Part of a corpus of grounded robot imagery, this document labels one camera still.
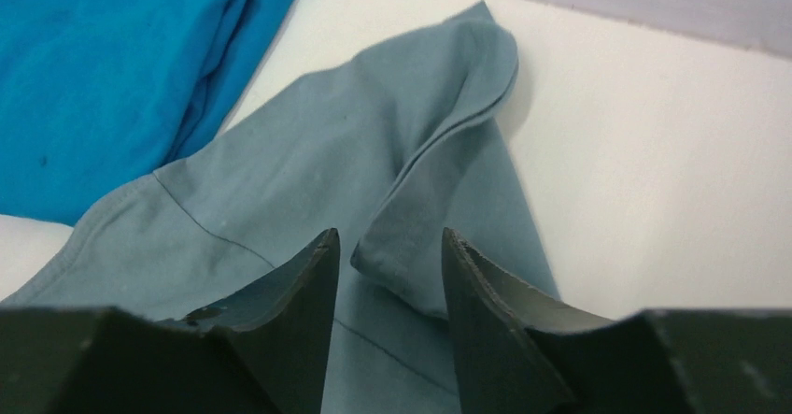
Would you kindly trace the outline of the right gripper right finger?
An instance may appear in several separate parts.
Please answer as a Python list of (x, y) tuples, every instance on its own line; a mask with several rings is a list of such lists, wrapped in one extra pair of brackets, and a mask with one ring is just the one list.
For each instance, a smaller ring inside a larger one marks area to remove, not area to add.
[(531, 338), (609, 319), (571, 307), (493, 263), (461, 234), (442, 234), (442, 277), (464, 413), (572, 413), (571, 385)]

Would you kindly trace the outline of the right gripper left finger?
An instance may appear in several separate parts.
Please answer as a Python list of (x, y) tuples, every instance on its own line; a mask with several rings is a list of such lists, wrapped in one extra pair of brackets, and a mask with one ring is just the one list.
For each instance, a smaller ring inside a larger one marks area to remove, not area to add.
[(166, 326), (198, 335), (160, 413), (319, 413), (339, 279), (340, 238), (321, 232), (286, 263)]

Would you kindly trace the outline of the grey-blue t shirt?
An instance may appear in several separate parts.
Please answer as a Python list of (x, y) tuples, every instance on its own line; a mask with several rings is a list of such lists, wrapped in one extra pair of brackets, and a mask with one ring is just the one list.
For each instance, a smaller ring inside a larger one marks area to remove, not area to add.
[(456, 413), (441, 248), (556, 287), (495, 121), (519, 68), (484, 4), (298, 78), (103, 197), (1, 304), (5, 413), (160, 413), (203, 350), (179, 320), (340, 238), (319, 413)]

